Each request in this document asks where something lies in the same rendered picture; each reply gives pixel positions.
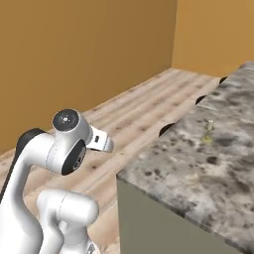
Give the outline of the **small pale yellow flower vase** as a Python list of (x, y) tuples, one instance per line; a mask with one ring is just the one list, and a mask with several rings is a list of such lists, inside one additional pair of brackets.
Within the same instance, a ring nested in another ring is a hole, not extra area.
[(211, 138), (211, 132), (214, 130), (214, 121), (209, 119), (207, 122), (206, 122), (206, 126), (204, 128), (204, 134), (201, 138), (201, 141), (204, 143), (204, 144), (210, 144), (212, 142), (212, 138)]

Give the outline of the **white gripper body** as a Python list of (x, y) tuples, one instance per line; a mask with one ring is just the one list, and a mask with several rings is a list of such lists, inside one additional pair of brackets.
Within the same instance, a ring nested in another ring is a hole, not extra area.
[(114, 148), (113, 140), (108, 136), (106, 132), (103, 132), (104, 135), (104, 147), (103, 151), (107, 153), (111, 153)]

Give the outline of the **grey island counter cabinet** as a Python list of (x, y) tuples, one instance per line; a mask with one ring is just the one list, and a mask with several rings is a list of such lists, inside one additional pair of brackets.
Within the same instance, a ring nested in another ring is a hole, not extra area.
[(203, 95), (117, 174), (121, 254), (254, 254), (254, 61)]

